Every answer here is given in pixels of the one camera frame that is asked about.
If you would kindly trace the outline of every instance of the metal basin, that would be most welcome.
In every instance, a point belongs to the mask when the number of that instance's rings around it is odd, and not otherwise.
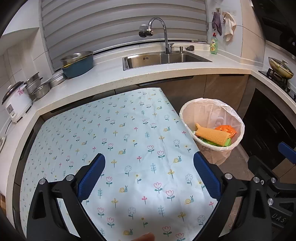
[[[123,70],[134,69],[149,65],[172,64],[183,62],[211,62],[203,57],[184,51],[172,51],[171,54],[165,52],[154,52],[147,54],[132,55],[123,58]]]

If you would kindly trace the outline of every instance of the purple cloth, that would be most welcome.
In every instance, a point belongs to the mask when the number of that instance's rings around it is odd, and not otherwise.
[[[212,28],[217,29],[218,33],[222,35],[222,27],[220,21],[220,14],[218,12],[214,12],[213,20],[212,20]]]

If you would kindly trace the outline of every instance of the white rice cooker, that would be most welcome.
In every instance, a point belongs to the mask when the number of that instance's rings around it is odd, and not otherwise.
[[[27,110],[32,105],[32,100],[25,87],[26,84],[24,82],[10,85],[2,100],[2,105],[5,106],[9,117],[15,123],[25,116]]]

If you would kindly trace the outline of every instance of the white plastic bag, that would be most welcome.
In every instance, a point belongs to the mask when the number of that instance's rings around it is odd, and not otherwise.
[[[222,164],[229,157],[231,150],[240,143],[244,135],[242,119],[232,107],[217,99],[199,98],[188,101],[180,110],[180,118],[203,155],[210,163],[216,165]],[[237,133],[231,139],[230,146],[213,146],[194,135],[195,123],[212,129],[220,125],[231,125]]]

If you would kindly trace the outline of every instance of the gas stove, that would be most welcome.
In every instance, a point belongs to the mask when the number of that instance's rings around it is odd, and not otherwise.
[[[268,71],[260,71],[261,74],[269,78],[272,82],[276,83],[284,92],[287,93],[288,96],[292,98],[296,102],[296,93],[288,87],[288,80],[278,75],[272,69],[268,69]]]

